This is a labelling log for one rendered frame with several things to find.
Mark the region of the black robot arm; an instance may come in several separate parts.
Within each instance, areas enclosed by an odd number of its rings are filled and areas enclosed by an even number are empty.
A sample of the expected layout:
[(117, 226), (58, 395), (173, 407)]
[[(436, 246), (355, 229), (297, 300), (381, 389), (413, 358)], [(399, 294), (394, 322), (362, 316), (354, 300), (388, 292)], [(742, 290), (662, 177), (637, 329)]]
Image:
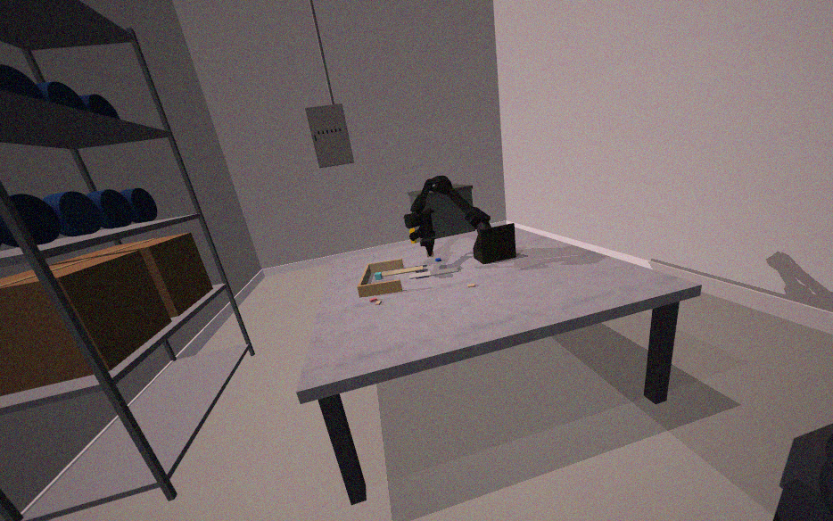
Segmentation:
[[(433, 186), (435, 184), (435, 186)], [(423, 238), (420, 225), (428, 225), (432, 223), (431, 213), (434, 211), (431, 208), (427, 208), (426, 211), (423, 211), (426, 203), (426, 197), (429, 191), (439, 192), (441, 194), (447, 195), (452, 202), (454, 202), (464, 213), (465, 213), (465, 220), (473, 226), (474, 229), (477, 230), (479, 234), (480, 229), (485, 229), (491, 227), (489, 220), (491, 217), (481, 211), (477, 207), (471, 206), (453, 187), (451, 182), (446, 176), (437, 176), (435, 178), (427, 179), (424, 184), (424, 188), (421, 194), (416, 198), (413, 202), (410, 211), (412, 213), (406, 214), (404, 216), (405, 226), (406, 228), (413, 228), (418, 227), (419, 229), (412, 232), (409, 237), (410, 240), (415, 241), (416, 239)]]

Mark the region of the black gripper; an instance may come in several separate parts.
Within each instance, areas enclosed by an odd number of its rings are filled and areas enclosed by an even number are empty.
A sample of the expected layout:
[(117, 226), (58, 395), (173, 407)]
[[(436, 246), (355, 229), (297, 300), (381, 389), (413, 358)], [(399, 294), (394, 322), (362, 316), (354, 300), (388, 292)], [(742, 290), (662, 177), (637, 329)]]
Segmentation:
[(435, 232), (433, 231), (433, 224), (431, 223), (428, 225), (420, 225), (420, 229), (423, 235), (423, 238), (420, 241), (420, 245), (426, 248), (429, 256), (432, 256), (435, 240), (435, 238), (432, 238), (432, 236), (435, 236)]

